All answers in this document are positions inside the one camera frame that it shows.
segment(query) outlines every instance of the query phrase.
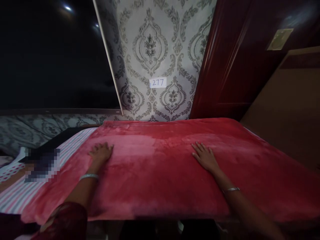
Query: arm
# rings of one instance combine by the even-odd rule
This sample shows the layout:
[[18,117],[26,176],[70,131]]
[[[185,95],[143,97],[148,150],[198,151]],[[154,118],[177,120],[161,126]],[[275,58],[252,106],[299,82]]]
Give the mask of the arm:
[[[112,154],[113,145],[108,147],[108,143],[104,145],[99,144],[94,147],[89,154],[93,162],[89,167],[87,174],[99,174],[99,170],[108,161]],[[94,191],[97,186],[97,179],[83,178],[81,179],[64,202],[75,202],[84,206],[88,211]]]
[[225,191],[225,198],[229,206],[238,215],[244,225],[249,230],[259,232],[270,239],[285,239],[280,228],[259,208],[251,203],[241,191],[226,192],[226,190],[234,188],[235,186],[219,168],[212,149],[208,149],[203,143],[192,144],[192,146],[197,152],[197,154],[192,153],[192,155],[198,160],[202,167],[213,175],[220,189]]
[[[88,174],[98,174],[101,167],[112,154],[113,145],[99,144],[89,153],[93,159]],[[85,239],[87,229],[87,212],[97,186],[97,179],[81,179],[64,203],[58,206],[47,222],[32,237],[40,239]]]

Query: dark red door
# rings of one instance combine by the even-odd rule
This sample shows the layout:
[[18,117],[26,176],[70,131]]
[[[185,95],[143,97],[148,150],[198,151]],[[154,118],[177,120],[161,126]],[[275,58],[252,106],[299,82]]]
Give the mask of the dark red door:
[[[190,118],[240,120],[288,50],[320,45],[318,0],[218,0]],[[267,51],[278,29],[282,50]]]

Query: red sleeve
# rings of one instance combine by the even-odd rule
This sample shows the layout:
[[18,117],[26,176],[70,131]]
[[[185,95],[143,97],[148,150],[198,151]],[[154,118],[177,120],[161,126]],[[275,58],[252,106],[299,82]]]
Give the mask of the red sleeve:
[[87,211],[82,205],[74,202],[62,203],[31,239],[85,240],[87,220]]

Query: silver bangle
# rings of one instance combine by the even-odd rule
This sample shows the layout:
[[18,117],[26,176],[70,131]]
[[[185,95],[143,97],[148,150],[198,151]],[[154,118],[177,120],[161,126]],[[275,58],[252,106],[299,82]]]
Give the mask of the silver bangle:
[[229,189],[222,191],[222,192],[226,193],[226,192],[231,192],[231,191],[235,191],[235,190],[240,190],[240,188],[229,188]]
[[96,178],[97,180],[99,180],[99,176],[98,176],[97,174],[92,174],[92,173],[90,173],[90,174],[85,174],[85,175],[81,176],[81,177],[79,178],[79,181],[80,181],[81,179],[84,179],[84,178],[87,178],[87,177],[93,177],[93,178]]

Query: number label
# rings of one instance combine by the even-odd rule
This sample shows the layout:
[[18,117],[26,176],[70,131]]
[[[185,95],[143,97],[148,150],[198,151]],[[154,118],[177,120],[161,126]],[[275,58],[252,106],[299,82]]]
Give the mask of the number label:
[[150,88],[165,88],[167,86],[166,77],[158,77],[149,80]]

